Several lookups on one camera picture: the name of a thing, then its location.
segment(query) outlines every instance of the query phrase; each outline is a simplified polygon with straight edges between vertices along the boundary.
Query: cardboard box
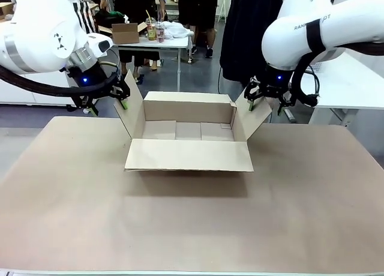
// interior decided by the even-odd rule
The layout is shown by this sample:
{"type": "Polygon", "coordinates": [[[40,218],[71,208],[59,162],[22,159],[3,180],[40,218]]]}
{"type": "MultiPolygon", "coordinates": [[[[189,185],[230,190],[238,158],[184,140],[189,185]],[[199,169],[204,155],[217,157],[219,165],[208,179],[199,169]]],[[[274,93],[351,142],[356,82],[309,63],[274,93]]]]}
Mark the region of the cardboard box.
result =
{"type": "Polygon", "coordinates": [[[139,42],[139,32],[146,29],[146,24],[112,24],[112,38],[115,44],[133,44],[139,42]]]}
{"type": "Polygon", "coordinates": [[[249,111],[240,95],[149,92],[143,100],[128,73],[127,110],[115,108],[132,138],[127,170],[252,172],[247,140],[272,112],[264,98],[249,111]]]}
{"type": "Polygon", "coordinates": [[[5,18],[5,15],[13,14],[13,3],[0,2],[0,20],[5,18]]]}

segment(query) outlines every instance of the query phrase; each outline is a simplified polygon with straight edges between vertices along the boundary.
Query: black shoe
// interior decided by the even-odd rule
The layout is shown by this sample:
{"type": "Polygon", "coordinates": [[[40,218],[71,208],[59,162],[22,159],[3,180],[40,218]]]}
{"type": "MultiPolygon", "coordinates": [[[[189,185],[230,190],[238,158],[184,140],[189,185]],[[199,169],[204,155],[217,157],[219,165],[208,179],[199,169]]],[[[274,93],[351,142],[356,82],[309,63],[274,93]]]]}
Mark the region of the black shoe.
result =
{"type": "Polygon", "coordinates": [[[212,58],[214,56],[214,50],[212,48],[208,48],[205,53],[205,58],[212,58]]]}

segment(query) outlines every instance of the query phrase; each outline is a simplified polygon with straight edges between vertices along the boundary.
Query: robotic arm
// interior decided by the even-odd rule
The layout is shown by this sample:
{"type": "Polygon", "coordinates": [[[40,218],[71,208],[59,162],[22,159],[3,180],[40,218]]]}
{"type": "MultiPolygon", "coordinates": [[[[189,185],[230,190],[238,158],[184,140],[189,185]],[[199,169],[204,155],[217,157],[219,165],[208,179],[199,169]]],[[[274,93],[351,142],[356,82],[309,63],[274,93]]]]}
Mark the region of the robotic arm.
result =
{"type": "Polygon", "coordinates": [[[345,48],[384,55],[383,42],[384,0],[349,0],[337,5],[330,0],[284,0],[278,19],[263,36],[265,75],[251,79],[244,97],[250,101],[262,96],[278,98],[281,107],[294,106],[299,100],[314,107],[318,95],[305,95],[301,89],[310,64],[334,59],[345,48]],[[289,99],[284,97],[287,91],[289,99]]]}
{"type": "Polygon", "coordinates": [[[0,24],[0,79],[31,92],[71,97],[78,108],[95,111],[93,99],[129,97],[118,66],[98,61],[113,46],[112,40],[87,35],[68,0],[16,1],[12,21],[0,24]],[[102,65],[115,66],[116,71],[107,77],[102,65]],[[78,87],[45,85],[18,75],[51,71],[68,73],[78,87]]]}

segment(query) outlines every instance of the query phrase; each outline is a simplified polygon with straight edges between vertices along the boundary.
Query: black pants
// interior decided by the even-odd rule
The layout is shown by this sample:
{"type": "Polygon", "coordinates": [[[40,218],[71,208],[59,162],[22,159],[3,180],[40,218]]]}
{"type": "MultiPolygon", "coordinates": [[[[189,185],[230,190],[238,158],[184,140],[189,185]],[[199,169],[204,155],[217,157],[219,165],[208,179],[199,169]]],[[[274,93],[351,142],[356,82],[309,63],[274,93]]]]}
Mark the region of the black pants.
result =
{"type": "Polygon", "coordinates": [[[122,63],[132,62],[132,56],[134,56],[135,67],[140,67],[144,65],[144,59],[149,59],[153,61],[160,60],[160,55],[158,52],[119,50],[119,56],[120,61],[122,63]]]}

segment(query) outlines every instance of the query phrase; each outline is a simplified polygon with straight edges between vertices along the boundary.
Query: brown table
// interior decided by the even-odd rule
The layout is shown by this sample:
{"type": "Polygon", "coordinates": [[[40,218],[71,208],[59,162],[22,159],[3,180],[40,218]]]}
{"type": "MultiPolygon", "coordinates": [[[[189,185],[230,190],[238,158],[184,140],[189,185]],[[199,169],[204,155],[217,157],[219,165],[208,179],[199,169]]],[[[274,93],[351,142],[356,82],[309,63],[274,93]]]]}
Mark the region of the brown table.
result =
{"type": "Polygon", "coordinates": [[[254,173],[125,172],[127,145],[119,119],[53,119],[0,186],[0,267],[384,271],[384,173],[345,128],[264,124],[254,173]]]}

